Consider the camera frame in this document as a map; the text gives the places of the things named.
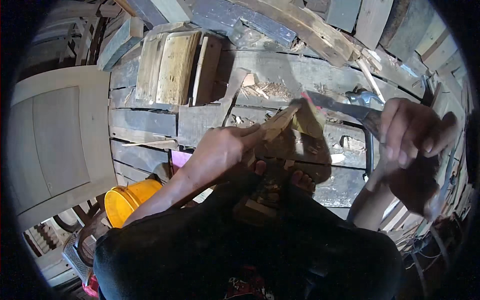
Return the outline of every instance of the fingernail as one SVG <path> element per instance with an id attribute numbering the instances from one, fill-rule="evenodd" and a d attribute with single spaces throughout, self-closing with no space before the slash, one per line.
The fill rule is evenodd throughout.
<path id="1" fill-rule="evenodd" d="M 433 148 L 433 139 L 429 137 L 424 143 L 423 143 L 423 149 L 425 149 L 426 152 L 430 153 L 430 151 Z"/>
<path id="2" fill-rule="evenodd" d="M 401 166 L 404 166 L 407 164 L 407 159 L 408 159 L 407 153 L 403 150 L 400 150 L 400 155 L 398 156 L 398 163 Z"/>
<path id="3" fill-rule="evenodd" d="M 393 149 L 390 146 L 387 146 L 387 158 L 390 160 L 393 158 Z"/>

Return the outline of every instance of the person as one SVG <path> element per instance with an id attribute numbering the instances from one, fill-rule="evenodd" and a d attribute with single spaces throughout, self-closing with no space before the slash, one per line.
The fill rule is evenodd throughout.
<path id="1" fill-rule="evenodd" d="M 97 241 L 94 273 L 101 299 L 392 299 L 403 264 L 378 232 L 392 170 L 435 156 L 454 140 L 456 118 L 394 98 L 381 120 L 385 152 L 347 220 L 314 201 L 308 174 L 282 189 L 280 217 L 252 226 L 232 217 L 269 165 L 229 176 L 264 135 L 249 128 L 209 129 L 192 157 L 154 196 Z M 205 201 L 180 209 L 221 178 Z"/>

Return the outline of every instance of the black pants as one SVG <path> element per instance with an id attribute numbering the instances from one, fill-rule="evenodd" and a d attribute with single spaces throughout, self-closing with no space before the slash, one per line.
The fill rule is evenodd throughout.
<path id="1" fill-rule="evenodd" d="M 193 208 L 166 211 L 112 229 L 94 260 L 106 299 L 220 299 L 242 264 L 257 266 L 282 299 L 391 299 L 402 260 L 384 234 L 340 219 L 295 186 L 281 219 L 239 224 L 232 208 L 259 177 L 218 185 Z"/>

